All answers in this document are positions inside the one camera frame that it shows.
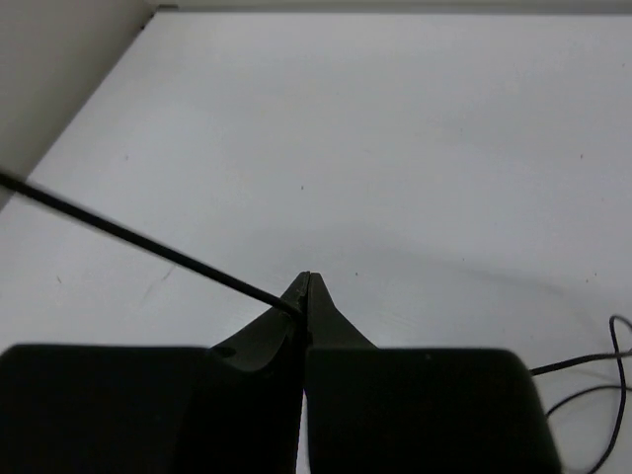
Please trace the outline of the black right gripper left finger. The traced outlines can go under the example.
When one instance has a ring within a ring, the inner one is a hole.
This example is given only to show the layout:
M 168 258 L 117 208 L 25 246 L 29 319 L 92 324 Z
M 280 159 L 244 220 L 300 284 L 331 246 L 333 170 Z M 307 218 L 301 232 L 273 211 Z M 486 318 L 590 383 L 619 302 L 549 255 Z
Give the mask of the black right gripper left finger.
M 5 473 L 292 473 L 306 321 L 269 309 L 207 347 L 1 355 Z

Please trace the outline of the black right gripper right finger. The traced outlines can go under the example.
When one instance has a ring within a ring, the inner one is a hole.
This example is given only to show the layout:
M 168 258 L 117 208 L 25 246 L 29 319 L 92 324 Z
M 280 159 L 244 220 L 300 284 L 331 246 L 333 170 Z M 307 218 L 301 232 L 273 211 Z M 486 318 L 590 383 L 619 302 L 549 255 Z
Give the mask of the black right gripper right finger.
M 314 473 L 558 473 L 532 377 L 490 348 L 382 349 L 308 283 L 307 442 Z

